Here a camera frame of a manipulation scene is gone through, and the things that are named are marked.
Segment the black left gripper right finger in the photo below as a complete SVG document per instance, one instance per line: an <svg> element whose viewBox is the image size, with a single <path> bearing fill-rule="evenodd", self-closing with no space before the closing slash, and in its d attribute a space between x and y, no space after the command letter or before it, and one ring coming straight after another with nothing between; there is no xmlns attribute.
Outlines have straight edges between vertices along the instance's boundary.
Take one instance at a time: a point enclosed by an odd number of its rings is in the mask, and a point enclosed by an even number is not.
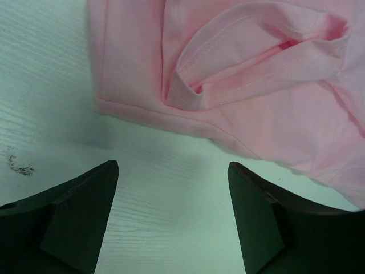
<svg viewBox="0 0 365 274"><path fill-rule="evenodd" d="M246 273L363 273L364 212L298 196L232 162L229 190Z"/></svg>

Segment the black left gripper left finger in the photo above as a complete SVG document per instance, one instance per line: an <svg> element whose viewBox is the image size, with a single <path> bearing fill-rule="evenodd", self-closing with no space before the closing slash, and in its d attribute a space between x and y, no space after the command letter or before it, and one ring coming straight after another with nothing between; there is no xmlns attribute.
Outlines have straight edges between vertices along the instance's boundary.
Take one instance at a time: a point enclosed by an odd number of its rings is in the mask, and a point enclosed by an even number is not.
<svg viewBox="0 0 365 274"><path fill-rule="evenodd" d="M1 206L1 273L94 273L119 167L109 160Z"/></svg>

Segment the pink t shirt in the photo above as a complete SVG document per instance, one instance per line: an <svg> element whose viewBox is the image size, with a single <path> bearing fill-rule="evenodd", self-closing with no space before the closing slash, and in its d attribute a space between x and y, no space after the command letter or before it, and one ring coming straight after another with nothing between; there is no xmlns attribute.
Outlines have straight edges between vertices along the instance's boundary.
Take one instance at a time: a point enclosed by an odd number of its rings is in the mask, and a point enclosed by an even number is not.
<svg viewBox="0 0 365 274"><path fill-rule="evenodd" d="M363 1L88 1L99 112L283 164L364 208Z"/></svg>

